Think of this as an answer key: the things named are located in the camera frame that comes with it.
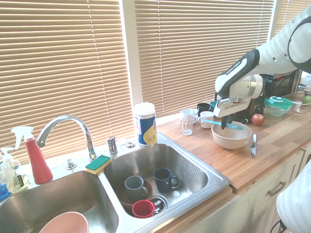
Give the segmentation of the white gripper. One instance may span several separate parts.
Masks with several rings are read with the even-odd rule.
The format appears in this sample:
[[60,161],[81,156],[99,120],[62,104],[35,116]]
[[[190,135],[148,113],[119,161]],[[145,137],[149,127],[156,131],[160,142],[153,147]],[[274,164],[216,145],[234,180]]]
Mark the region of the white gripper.
[[231,124],[233,114],[245,110],[249,106],[250,100],[249,98],[242,99],[240,102],[233,102],[230,98],[219,100],[213,113],[217,118],[222,117],[221,128],[224,129],[226,124]]

